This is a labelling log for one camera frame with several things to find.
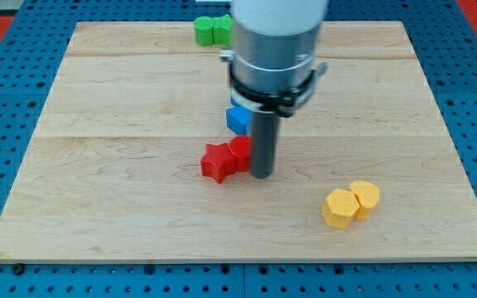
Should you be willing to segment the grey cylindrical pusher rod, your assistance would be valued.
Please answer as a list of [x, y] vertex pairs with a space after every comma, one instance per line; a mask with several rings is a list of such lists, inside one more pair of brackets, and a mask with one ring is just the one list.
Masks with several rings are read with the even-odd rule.
[[265, 179], [274, 168], [279, 116], [275, 113], [253, 112], [251, 121], [250, 174]]

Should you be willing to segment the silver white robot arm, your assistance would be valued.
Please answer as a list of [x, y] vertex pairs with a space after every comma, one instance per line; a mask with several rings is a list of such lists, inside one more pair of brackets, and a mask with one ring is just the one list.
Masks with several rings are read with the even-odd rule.
[[229, 64], [232, 99], [251, 111], [250, 173], [269, 177], [281, 118], [290, 118], [313, 96], [324, 63], [314, 66], [327, 0], [233, 0]]

